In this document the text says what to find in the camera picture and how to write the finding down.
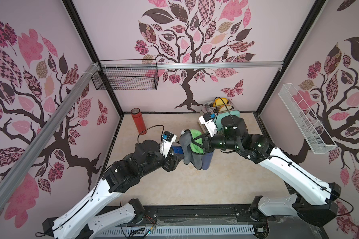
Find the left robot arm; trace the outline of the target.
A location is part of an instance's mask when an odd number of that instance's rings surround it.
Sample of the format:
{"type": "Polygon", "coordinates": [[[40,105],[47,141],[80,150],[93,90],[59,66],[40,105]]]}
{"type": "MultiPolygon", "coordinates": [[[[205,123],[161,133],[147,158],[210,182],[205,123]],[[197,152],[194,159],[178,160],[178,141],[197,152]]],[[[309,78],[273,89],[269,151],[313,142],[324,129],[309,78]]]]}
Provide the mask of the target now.
{"type": "Polygon", "coordinates": [[[141,179],[162,168],[174,171],[187,156],[184,149],[178,152],[171,146],[160,146],[154,140],[146,140],[135,146],[135,151],[122,160],[114,162],[92,189],[71,210],[58,218],[46,219],[43,232],[37,237],[55,239],[93,239],[100,233],[127,223],[142,220],[145,209],[139,199],[131,199],[118,209],[101,214],[113,200],[122,196],[141,179]]]}

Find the red thermos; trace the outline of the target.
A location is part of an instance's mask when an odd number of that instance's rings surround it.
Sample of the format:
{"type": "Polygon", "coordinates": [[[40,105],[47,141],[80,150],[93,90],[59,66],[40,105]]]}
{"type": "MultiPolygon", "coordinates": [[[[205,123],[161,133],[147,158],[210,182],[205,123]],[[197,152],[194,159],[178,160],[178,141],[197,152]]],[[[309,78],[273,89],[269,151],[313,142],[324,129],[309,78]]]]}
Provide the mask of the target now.
{"type": "Polygon", "coordinates": [[[131,111],[131,116],[137,128],[139,134],[144,135],[146,134],[146,126],[143,120],[142,112],[139,108],[133,108],[131,111]]]}

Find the green and grey cloth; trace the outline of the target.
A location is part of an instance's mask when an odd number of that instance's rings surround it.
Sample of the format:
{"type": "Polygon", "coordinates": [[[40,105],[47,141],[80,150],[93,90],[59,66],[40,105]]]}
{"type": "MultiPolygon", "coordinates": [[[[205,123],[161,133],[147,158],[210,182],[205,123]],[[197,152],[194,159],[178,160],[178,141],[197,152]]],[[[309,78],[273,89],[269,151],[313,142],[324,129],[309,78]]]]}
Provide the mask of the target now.
{"type": "Polygon", "coordinates": [[[183,150],[184,164],[192,164],[197,170],[202,168],[202,157],[205,155],[203,148],[203,134],[197,129],[181,131],[179,143],[183,150]]]}

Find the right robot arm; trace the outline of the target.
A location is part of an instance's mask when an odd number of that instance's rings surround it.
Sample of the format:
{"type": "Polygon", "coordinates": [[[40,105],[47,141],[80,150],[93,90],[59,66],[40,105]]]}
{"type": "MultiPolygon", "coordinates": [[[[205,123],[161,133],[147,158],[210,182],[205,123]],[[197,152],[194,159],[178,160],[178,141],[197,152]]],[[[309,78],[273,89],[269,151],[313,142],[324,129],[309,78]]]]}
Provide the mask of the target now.
{"type": "Polygon", "coordinates": [[[250,206],[252,217],[295,216],[314,225],[324,226],[339,216],[336,200],[341,187],[313,176],[293,162],[279,147],[260,134],[250,134],[244,119],[235,115],[221,120],[221,128],[214,122],[216,116],[207,113],[198,121],[206,128],[197,146],[206,152],[220,149],[237,153],[243,158],[276,174],[296,192],[283,198],[257,196],[250,206]]]}

